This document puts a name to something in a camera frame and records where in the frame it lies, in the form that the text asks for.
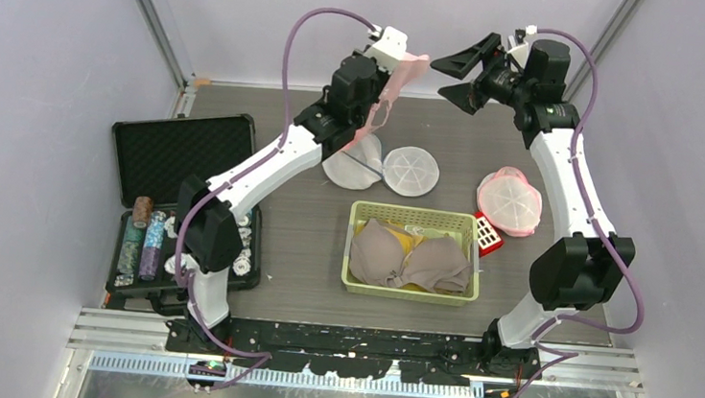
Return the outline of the pink bra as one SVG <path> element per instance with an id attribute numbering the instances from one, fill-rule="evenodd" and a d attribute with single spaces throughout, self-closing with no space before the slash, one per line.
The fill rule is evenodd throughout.
<path id="1" fill-rule="evenodd" d="M 397 68 L 390 74 L 379 96 L 378 103 L 371 107 L 364 125 L 357 130 L 353 140 L 343 148 L 344 151 L 356 146 L 362 139 L 375 133 L 388 122 L 393 104 L 397 101 L 402 89 L 409 82 L 425 75 L 430 69 L 430 62 L 431 58 L 425 54 L 416 56 L 415 54 L 406 53 L 404 55 Z"/>

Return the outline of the white grey-zipper laundry bag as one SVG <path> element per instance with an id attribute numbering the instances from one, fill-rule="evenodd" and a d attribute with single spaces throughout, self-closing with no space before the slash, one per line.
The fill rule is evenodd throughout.
<path id="1" fill-rule="evenodd" d="M 384 183 L 401 197 L 422 197 L 439 182 L 435 158 L 419 147 L 394 148 L 385 152 L 381 141 L 369 135 L 322 162 L 322 170 L 342 189 L 366 190 Z"/>

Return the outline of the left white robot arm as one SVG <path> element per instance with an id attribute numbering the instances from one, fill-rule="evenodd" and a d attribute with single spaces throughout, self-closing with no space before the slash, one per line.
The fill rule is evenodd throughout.
<path id="1" fill-rule="evenodd" d="M 399 58 L 356 53 L 344 59 L 315 103 L 243 163 L 206 181 L 186 179 L 179 191 L 176 278 L 188 289 L 190 339 L 204 354 L 225 347 L 228 271 L 239 254 L 237 221 L 279 186 L 323 162 L 367 132 Z"/>

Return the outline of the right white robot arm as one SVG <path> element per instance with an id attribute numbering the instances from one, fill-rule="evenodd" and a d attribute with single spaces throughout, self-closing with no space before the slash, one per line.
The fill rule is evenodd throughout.
<path id="1" fill-rule="evenodd" d="M 431 63 L 458 80 L 438 94 L 467 114 L 488 101 L 512 108 L 551 206 L 555 241 L 532 263 L 529 293 L 490 323 L 478 347 L 480 369 L 496 376 L 530 364 L 536 341 L 558 321 L 610 300 L 636 255 L 633 240 L 618 235 L 598 202 L 582 116 L 564 97 L 571 51 L 550 34 L 529 41 L 518 30 L 508 44 L 489 34 Z"/>

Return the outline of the white pink-zipper laundry bag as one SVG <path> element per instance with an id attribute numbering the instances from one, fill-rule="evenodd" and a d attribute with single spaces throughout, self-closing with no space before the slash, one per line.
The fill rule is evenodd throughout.
<path id="1" fill-rule="evenodd" d="M 476 193 L 478 209 L 505 234 L 529 237 L 542 217 L 542 195 L 529 184 L 524 173 L 504 166 L 482 179 Z"/>

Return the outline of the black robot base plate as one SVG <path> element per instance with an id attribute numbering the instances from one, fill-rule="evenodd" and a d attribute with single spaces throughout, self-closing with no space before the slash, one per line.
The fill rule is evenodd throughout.
<path id="1" fill-rule="evenodd" d="M 222 356 L 239 368 L 380 380 L 398 369 L 411 384 L 459 386 L 477 376 L 520 386 L 541 366 L 536 350 L 500 351 L 478 337 L 232 317 L 209 339 L 192 318 L 167 319 L 170 352 Z"/>

